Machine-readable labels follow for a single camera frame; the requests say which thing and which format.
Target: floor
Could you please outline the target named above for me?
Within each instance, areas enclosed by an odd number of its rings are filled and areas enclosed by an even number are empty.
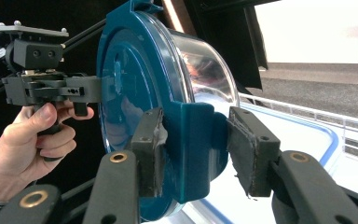
[[[358,118],[358,64],[271,63],[253,95]]]

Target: finger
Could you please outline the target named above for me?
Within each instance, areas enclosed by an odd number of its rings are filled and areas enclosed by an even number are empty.
[[[38,136],[36,141],[37,148],[55,148],[64,145],[75,137],[75,130],[72,127],[61,124],[61,130],[55,134]]]
[[[57,109],[66,108],[66,107],[74,107],[74,103],[70,102],[69,100],[59,101],[56,104]]]
[[[68,153],[76,148],[75,140],[71,139],[65,144],[55,148],[43,148],[40,150],[40,156],[47,158],[60,158],[65,157]]]
[[[94,116],[94,110],[90,107],[87,107],[87,116],[77,116],[75,110],[72,107],[64,107],[58,110],[58,120],[63,122],[66,119],[74,118],[77,120],[91,119]]]
[[[17,117],[14,119],[13,123],[20,123],[24,120],[29,119],[34,113],[34,107],[33,106],[23,106],[21,108],[20,113],[17,115]]]
[[[51,127],[57,118],[57,112],[52,104],[45,104],[29,119],[20,123],[8,125],[3,137],[9,145],[19,146],[31,140],[37,133]]]

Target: white surface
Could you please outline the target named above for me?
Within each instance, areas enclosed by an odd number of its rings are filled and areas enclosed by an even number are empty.
[[[319,160],[332,143],[329,134],[310,126],[251,111],[281,140],[282,151],[303,151]],[[225,171],[211,183],[211,192],[205,199],[233,223],[275,223],[271,197],[248,198],[236,174],[229,161]]]
[[[256,6],[270,63],[358,63],[358,1]]]
[[[355,139],[358,141],[358,132],[346,130],[338,127],[329,126],[339,136],[345,134],[346,138]],[[358,158],[347,153],[342,153],[342,156],[335,162],[334,170],[330,175],[336,180],[340,186],[350,189],[358,193]]]

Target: blue lid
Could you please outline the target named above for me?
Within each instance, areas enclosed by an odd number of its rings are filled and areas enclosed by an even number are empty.
[[[156,198],[141,198],[143,220],[160,219],[205,197],[227,164],[226,117],[212,105],[192,103],[186,65],[170,32],[149,14],[158,10],[152,1],[131,0],[109,13],[97,56],[106,152],[125,146],[144,111],[164,112],[163,190]]]

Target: bolt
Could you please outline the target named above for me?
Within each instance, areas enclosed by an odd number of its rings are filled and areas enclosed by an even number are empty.
[[[21,26],[21,22],[20,21],[14,21],[14,25]]]

